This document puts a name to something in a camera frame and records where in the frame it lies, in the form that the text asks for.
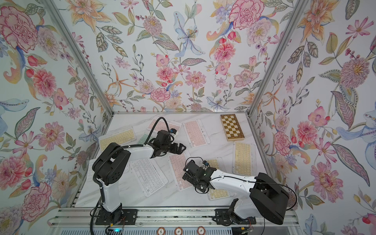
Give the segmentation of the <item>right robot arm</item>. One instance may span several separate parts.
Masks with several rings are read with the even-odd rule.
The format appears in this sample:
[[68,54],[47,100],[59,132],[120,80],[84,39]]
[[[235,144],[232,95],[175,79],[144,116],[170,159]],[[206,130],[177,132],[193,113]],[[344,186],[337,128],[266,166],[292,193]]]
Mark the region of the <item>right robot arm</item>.
[[282,225],[289,210],[289,193],[265,173],[258,176],[241,176],[210,167],[207,162],[197,165],[186,163],[183,180],[191,183],[200,193],[209,190],[226,190],[238,195],[230,207],[216,213],[214,221],[219,225],[252,223],[262,216],[271,223]]

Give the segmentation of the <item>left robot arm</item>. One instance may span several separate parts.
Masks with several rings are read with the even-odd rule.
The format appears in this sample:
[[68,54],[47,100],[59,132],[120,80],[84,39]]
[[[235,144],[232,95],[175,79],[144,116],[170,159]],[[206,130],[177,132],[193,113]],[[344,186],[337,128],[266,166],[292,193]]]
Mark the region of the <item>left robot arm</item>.
[[92,166],[93,181],[99,185],[101,206],[106,212],[114,213],[121,209],[118,181],[122,177],[130,158],[152,159],[165,154],[182,154],[187,147],[175,143],[176,130],[161,130],[157,137],[145,144],[121,146],[110,143]]

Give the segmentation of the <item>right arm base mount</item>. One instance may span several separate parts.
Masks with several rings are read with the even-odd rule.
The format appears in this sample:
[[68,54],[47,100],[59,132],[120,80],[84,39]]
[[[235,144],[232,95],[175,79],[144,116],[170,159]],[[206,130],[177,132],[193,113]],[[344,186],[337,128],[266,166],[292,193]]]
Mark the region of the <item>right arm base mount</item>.
[[256,224],[255,217],[248,217],[243,219],[235,214],[235,205],[239,199],[234,199],[228,209],[215,209],[215,215],[212,217],[217,225],[230,226],[237,225],[254,225]]

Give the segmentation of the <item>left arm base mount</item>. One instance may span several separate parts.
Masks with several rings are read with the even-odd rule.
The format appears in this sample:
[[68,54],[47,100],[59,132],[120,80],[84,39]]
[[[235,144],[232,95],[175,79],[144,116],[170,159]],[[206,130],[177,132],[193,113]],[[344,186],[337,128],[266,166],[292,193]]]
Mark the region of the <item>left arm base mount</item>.
[[100,206],[95,225],[135,225],[137,209],[123,209],[121,205],[114,212],[108,212]]

